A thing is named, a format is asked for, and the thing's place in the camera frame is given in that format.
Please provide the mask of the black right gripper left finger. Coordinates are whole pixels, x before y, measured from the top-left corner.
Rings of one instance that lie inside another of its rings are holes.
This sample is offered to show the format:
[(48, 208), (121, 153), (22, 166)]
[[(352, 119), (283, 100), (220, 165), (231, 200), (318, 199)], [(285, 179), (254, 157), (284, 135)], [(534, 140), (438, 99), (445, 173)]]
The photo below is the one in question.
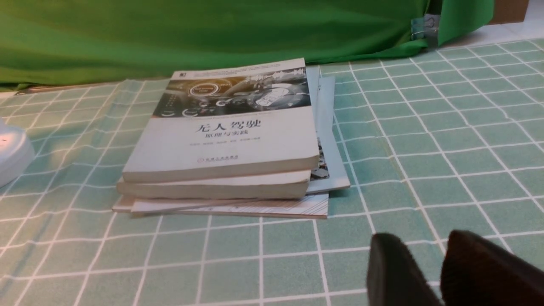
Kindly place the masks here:
[(393, 234), (373, 234), (366, 277), (370, 306), (441, 306), (407, 246)]

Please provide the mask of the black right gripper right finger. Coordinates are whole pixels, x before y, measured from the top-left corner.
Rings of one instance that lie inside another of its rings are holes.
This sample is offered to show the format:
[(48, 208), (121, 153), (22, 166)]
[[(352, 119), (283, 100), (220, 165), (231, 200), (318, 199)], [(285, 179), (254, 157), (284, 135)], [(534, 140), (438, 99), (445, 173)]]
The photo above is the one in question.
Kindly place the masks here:
[(472, 231), (453, 230), (440, 290), (447, 306), (542, 306), (544, 273)]

